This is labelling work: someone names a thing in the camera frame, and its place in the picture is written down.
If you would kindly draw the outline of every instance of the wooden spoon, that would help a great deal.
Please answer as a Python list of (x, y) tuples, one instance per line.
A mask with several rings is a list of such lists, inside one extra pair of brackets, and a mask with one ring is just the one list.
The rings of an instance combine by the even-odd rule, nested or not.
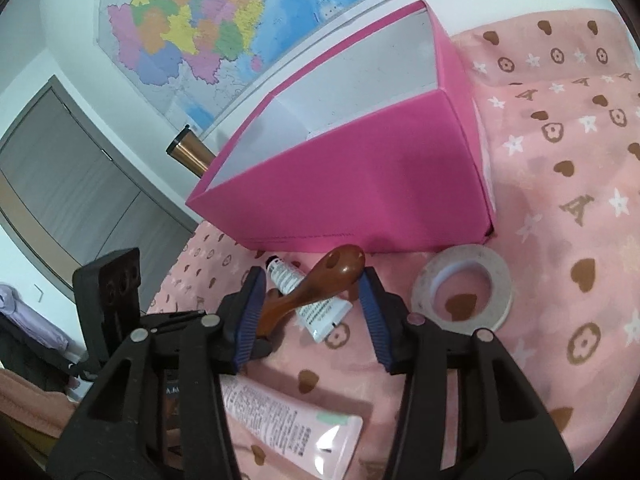
[(256, 335), (269, 336), (296, 308), (348, 290), (362, 275), (364, 259), (364, 251), (356, 245), (343, 245), (327, 253), (289, 294), (264, 303)]

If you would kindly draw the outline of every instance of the open box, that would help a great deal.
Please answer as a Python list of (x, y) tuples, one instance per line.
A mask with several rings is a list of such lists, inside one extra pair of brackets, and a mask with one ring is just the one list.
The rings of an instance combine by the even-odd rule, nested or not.
[(494, 209), (481, 129), (453, 44), (415, 2), (270, 92), (187, 205), (256, 250), (482, 242)]

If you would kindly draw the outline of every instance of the gray door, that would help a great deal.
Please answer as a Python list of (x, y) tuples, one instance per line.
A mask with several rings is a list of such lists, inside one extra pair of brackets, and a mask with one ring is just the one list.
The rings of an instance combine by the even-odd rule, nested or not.
[(0, 171), (35, 219), (81, 265), (96, 258), (140, 193), (51, 89), (2, 147)]
[(98, 256), (118, 249), (140, 248), (140, 309), (146, 312), (190, 237), (191, 232), (140, 192)]

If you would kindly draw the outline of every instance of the white tube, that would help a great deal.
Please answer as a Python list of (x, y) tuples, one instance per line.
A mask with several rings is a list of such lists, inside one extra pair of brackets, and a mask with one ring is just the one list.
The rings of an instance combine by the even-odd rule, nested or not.
[[(289, 294), (304, 279), (305, 273), (276, 256), (267, 260), (267, 272), (282, 294)], [(298, 319), (316, 343), (324, 341), (353, 305), (334, 296), (296, 309)]]
[(244, 376), (220, 375), (226, 412), (268, 447), (321, 480), (342, 480), (362, 419), (326, 412)]

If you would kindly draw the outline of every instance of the star pattern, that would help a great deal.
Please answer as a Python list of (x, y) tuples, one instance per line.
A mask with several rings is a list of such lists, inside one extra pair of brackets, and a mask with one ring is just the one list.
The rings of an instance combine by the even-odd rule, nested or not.
[(529, 58), (526, 60), (530, 67), (539, 67), (540, 66), (540, 56), (534, 56), (533, 54), (529, 54)]
[(549, 90), (553, 90), (556, 94), (559, 94), (560, 92), (564, 92), (564, 85), (551, 83), (551, 86), (549, 87)]
[(620, 192), (618, 191), (618, 188), (616, 188), (613, 198), (609, 199), (609, 203), (616, 210), (616, 218), (622, 215), (622, 213), (629, 214), (629, 209), (626, 207), (627, 202), (629, 202), (629, 198), (626, 196), (620, 196)]
[(522, 147), (522, 141), (524, 137), (514, 137), (512, 135), (509, 136), (508, 142), (505, 142), (503, 146), (509, 149), (509, 156), (513, 155), (515, 152), (522, 153), (524, 151)]
[(511, 352), (511, 357), (513, 357), (513, 360), (516, 361), (516, 364), (520, 367), (520, 369), (523, 370), (527, 364), (527, 360), (530, 357), (533, 357), (535, 354), (536, 351), (534, 349), (527, 350), (526, 348), (524, 348), (524, 339), (519, 338), (516, 349)]
[(481, 74), (486, 74), (486, 63), (478, 63), (474, 61), (474, 70)]
[(581, 52), (579, 48), (574, 52), (574, 56), (578, 63), (587, 62), (587, 55), (584, 52)]
[(597, 132), (598, 128), (596, 127), (596, 116), (594, 115), (586, 115), (578, 119), (580, 124), (584, 126), (584, 132), (588, 134), (589, 132)]
[(638, 309), (634, 309), (631, 315), (631, 322), (625, 325), (626, 332), (626, 344), (629, 346), (631, 343), (640, 343), (640, 316), (638, 316)]
[(620, 247), (620, 258), (627, 274), (640, 272), (640, 245), (633, 235), (626, 237), (626, 243)]
[(524, 217), (524, 225), (516, 231), (518, 236), (522, 237), (521, 243), (527, 241), (529, 235), (534, 234), (536, 224), (542, 220), (542, 215), (537, 214), (535, 216), (531, 216), (529, 213)]
[(500, 101), (497, 97), (492, 97), (491, 99), (487, 99), (494, 108), (504, 108), (504, 101)]

